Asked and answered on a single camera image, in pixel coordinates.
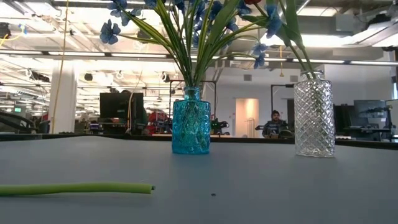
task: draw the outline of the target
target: man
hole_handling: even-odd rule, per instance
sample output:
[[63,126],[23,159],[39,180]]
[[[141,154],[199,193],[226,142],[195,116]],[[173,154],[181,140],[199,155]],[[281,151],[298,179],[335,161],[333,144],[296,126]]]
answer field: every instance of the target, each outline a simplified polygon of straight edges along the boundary
[[286,129],[287,129],[286,121],[282,121],[280,119],[279,112],[274,110],[272,112],[272,121],[268,121],[266,125],[264,125],[264,129],[262,130],[262,135],[265,137],[270,134],[279,134],[279,131]]

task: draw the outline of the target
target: green stick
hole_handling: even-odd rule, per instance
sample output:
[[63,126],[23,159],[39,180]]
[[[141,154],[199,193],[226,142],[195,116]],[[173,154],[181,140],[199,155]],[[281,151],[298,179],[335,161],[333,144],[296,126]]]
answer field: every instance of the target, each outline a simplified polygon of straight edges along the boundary
[[117,182],[48,184],[48,185],[0,185],[1,196],[43,195],[57,193],[119,192],[150,194],[155,186]]

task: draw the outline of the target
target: white column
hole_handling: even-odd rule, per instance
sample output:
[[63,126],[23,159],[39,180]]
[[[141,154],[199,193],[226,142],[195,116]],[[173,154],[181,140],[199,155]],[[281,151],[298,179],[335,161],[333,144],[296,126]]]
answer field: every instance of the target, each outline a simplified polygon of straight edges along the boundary
[[74,132],[75,130],[76,93],[79,72],[74,61],[66,60],[63,62],[62,75],[60,75],[60,69],[61,61],[55,60],[51,80],[50,134]]

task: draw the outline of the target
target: glass vase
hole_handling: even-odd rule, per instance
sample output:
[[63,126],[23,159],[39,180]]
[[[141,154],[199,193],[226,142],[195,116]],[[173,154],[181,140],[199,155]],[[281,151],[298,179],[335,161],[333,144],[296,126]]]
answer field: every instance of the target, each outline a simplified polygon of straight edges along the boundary
[[300,156],[333,157],[335,121],[331,81],[303,72],[294,85],[295,150]]
[[200,100],[199,87],[185,87],[184,100],[174,102],[172,150],[177,154],[208,154],[210,103]]

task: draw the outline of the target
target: artificial flower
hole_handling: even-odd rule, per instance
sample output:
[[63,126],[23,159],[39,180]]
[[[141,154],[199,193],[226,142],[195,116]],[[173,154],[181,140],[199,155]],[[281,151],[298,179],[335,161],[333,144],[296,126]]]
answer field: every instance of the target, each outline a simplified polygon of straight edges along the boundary
[[198,48],[199,45],[199,34],[198,33],[194,33],[193,34],[193,39],[192,39],[192,44],[194,48]]
[[238,15],[243,16],[243,15],[248,15],[251,14],[251,8],[249,8],[243,0],[240,0],[238,4]]
[[121,15],[121,9],[126,9],[127,8],[127,1],[126,0],[113,0],[113,2],[109,3],[106,6],[108,9],[112,10],[111,15],[120,17]]
[[246,4],[255,4],[259,2],[261,2],[261,0],[244,0],[244,3]]
[[278,32],[278,30],[282,26],[282,21],[280,20],[279,14],[277,12],[277,5],[269,4],[264,7],[269,16],[269,23],[267,26],[267,38],[270,39]]
[[266,54],[264,52],[259,54],[258,58],[256,58],[256,61],[254,62],[254,69],[264,66],[264,64],[266,63],[264,57],[266,57]]
[[206,5],[203,1],[200,1],[198,3],[197,11],[195,14],[195,23],[199,23],[200,18],[203,18],[206,15],[205,7]]
[[211,6],[211,9],[210,9],[210,16],[209,16],[211,21],[216,19],[216,16],[218,15],[218,13],[221,11],[222,8],[223,8],[223,5],[220,1],[213,2],[213,5]]
[[235,32],[235,31],[237,31],[237,30],[239,29],[239,28],[238,28],[238,25],[236,25],[236,18],[235,18],[235,17],[233,17],[233,18],[227,23],[226,28],[229,29],[229,30],[232,31],[232,32]]
[[144,2],[149,9],[154,9],[156,7],[156,0],[144,0]]
[[116,35],[120,34],[120,28],[117,24],[113,24],[111,20],[108,20],[108,23],[104,22],[104,25],[101,28],[101,35],[99,38],[104,44],[114,44],[118,41],[118,37]]
[[174,5],[177,9],[181,10],[182,14],[185,14],[185,4],[183,0],[174,0]]
[[268,46],[262,43],[256,43],[253,47],[253,55],[260,55],[268,49]]
[[[140,16],[141,9],[133,9],[129,14],[131,17]],[[126,13],[122,13],[120,17],[122,18],[122,26],[127,26],[130,22],[130,17]]]
[[199,20],[199,22],[196,23],[196,25],[193,27],[193,31],[198,32],[199,30],[201,30],[202,25],[203,25],[203,21]]

